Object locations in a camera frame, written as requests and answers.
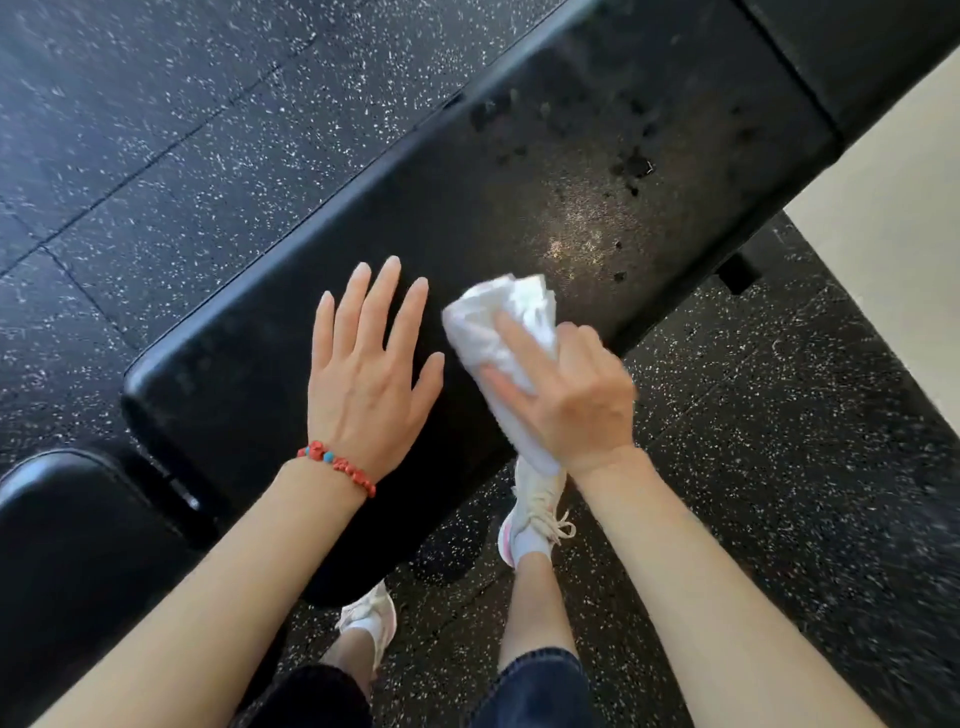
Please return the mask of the person's left hand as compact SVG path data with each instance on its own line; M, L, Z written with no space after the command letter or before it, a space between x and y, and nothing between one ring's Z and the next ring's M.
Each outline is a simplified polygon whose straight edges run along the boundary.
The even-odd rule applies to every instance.
M359 314L377 276L368 263L361 262L350 275L342 297L334 297L331 357L315 373L311 345L306 415L307 442L322 443L372 484L399 467L426 424L426 420L411 419L410 406L412 389L425 364L415 374L415 350L426 310L428 280L417 278L406 290L395 316L388 317L383 351L357 358Z

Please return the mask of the person's right hand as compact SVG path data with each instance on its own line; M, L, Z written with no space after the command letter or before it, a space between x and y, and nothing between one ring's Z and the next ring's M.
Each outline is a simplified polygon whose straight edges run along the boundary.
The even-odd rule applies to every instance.
M581 490L636 451L636 388L590 325L557 326L557 358L505 312L495 328L534 387L537 412L522 424Z

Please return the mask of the white cleaning cloth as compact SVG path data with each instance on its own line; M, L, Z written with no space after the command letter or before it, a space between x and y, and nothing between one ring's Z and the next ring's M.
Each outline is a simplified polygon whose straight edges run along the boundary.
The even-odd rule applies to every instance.
M442 310L443 330L517 455L539 475L557 477L560 464L482 377L482 370L490 366L517 388L528 394L535 392L496 329L499 311L519 323L549 358L557 358L556 296L542 273L523 277L508 273L472 286Z

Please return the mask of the person's left forearm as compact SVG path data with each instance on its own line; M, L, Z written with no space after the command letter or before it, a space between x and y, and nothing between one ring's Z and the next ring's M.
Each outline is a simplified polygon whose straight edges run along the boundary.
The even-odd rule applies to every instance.
M210 552L30 728L227 728L289 612L376 486L284 464Z

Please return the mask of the person's right forearm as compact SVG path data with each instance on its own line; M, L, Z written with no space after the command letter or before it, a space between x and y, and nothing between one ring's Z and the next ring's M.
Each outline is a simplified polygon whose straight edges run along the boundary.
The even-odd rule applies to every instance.
M566 464L695 728L887 728L632 445Z

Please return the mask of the white right sneaker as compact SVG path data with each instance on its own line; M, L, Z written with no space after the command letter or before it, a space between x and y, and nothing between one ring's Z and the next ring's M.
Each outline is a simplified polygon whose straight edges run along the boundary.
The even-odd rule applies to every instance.
M514 504L497 537L499 555L511 569L529 553L540 553L551 560L554 547L576 535L570 513L557 513L567 481L562 469L545 475L524 457L516 458L511 488Z

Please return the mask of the white sneaker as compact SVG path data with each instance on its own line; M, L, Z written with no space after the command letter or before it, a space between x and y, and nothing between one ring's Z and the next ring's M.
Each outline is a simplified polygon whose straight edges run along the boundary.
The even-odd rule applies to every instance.
M567 481L562 469L545 475L524 457L516 458L511 488L514 504L497 537L499 555L511 569L529 553L540 553L551 560L554 547L576 535L570 513L557 513Z
M362 629L373 640L372 671L377 673L384 653L398 631L398 612L385 580L381 580L366 594L342 607L336 627L342 635L349 630Z

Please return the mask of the long black bench pad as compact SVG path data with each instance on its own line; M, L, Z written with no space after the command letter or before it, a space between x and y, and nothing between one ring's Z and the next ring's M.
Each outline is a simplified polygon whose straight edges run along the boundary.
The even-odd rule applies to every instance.
M230 524L305 442L314 312L354 268L402 263L429 297L417 373L444 383L402 465L303 598L362 596L509 459L441 313L543 274L558 320L626 353L839 155L827 112L737 0L567 0L126 373L151 455Z

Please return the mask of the person's right leg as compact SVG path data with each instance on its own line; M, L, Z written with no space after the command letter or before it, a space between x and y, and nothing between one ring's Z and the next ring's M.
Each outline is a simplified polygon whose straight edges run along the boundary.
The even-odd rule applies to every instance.
M532 551L515 565L497 669L503 672L523 655L546 649L578 655L552 561Z

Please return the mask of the person's leg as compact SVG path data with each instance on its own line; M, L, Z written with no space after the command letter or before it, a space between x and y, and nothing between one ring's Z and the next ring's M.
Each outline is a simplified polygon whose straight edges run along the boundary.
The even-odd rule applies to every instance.
M319 663L346 674L371 700L376 676L377 643L371 632L362 627L349 627L321 656Z
M532 551L515 565L497 669L503 672L523 655L546 649L578 655L552 561Z

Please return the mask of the white left sneaker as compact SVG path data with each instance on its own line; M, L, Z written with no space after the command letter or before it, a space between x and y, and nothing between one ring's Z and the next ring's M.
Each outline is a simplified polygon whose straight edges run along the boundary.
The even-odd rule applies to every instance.
M385 580L381 580L366 594L342 607L336 627L342 635L349 630L362 629L373 640L372 671L377 673L384 653L398 631L398 612Z

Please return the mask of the person's left leg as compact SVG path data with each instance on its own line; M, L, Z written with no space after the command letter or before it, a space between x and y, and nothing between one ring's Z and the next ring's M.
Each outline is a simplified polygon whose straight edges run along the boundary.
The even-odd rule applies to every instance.
M376 676L377 643L371 632L362 627L349 627L321 656L319 663L346 674L371 700Z

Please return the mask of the dark denim shorts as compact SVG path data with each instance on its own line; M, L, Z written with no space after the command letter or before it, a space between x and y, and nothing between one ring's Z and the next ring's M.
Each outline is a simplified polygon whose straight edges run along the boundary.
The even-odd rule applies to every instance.
M569 650L539 648L510 662L462 728L596 728L587 674ZM354 678L326 664L295 670L246 728L376 728Z

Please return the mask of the black bench seat pad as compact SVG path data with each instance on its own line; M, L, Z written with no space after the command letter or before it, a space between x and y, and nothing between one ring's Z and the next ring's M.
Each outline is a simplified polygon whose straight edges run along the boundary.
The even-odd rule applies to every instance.
M59 447L0 477L0 728L28 728L215 538L129 452Z

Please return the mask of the black bench frame foot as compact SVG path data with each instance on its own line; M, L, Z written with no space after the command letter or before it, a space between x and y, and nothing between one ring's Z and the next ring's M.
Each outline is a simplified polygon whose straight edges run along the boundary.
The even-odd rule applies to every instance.
M715 276L731 296L738 297L762 278L762 270L743 251L737 251L716 269Z

